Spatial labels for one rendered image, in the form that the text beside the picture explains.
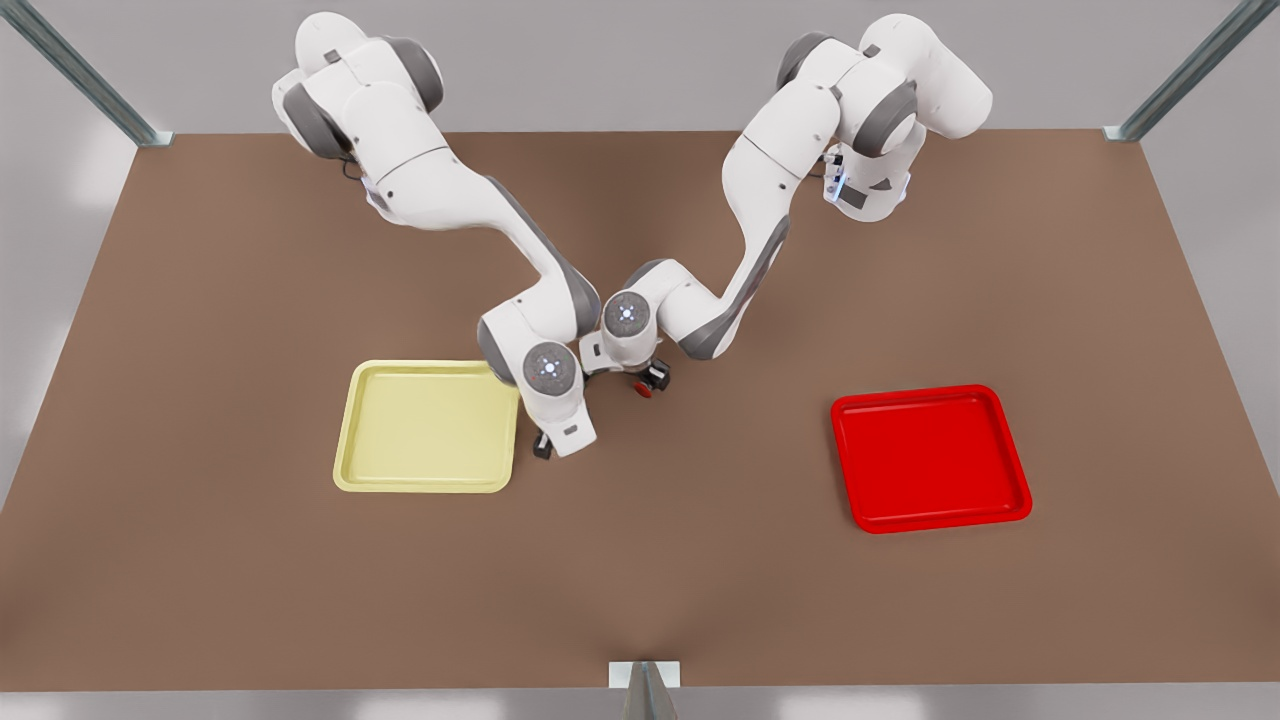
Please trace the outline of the silver frame post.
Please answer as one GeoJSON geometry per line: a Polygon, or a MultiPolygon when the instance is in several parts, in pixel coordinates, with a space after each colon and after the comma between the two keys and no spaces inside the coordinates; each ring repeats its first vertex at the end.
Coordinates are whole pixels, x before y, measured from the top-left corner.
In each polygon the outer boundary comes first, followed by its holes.
{"type": "Polygon", "coordinates": [[[0,17],[50,61],[137,147],[166,147],[174,133],[157,131],[67,41],[29,0],[0,0],[0,17]]]}
{"type": "Polygon", "coordinates": [[[1280,0],[1240,0],[1170,76],[1121,123],[1102,128],[1114,143],[1142,141],[1249,33],[1280,8],[1280,0]]]}
{"type": "Polygon", "coordinates": [[[616,661],[608,673],[608,687],[625,689],[622,720],[678,720],[669,696],[681,687],[678,661],[616,661]]]}

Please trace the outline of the yellow square tray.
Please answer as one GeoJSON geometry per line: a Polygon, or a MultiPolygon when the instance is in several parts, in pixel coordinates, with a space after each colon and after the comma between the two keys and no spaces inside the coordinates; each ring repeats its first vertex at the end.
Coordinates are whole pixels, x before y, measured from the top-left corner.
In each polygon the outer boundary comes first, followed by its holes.
{"type": "Polygon", "coordinates": [[[518,410],[518,391],[484,361],[362,363],[333,480],[346,492],[494,493],[512,475],[518,410]]]}

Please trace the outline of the red square tray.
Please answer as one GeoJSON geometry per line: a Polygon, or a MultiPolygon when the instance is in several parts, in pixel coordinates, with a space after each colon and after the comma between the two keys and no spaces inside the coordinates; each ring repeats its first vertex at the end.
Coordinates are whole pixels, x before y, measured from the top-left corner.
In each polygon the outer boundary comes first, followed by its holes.
{"type": "Polygon", "coordinates": [[[852,520],[868,533],[1019,521],[1033,509],[987,386],[845,396],[829,419],[852,520]]]}

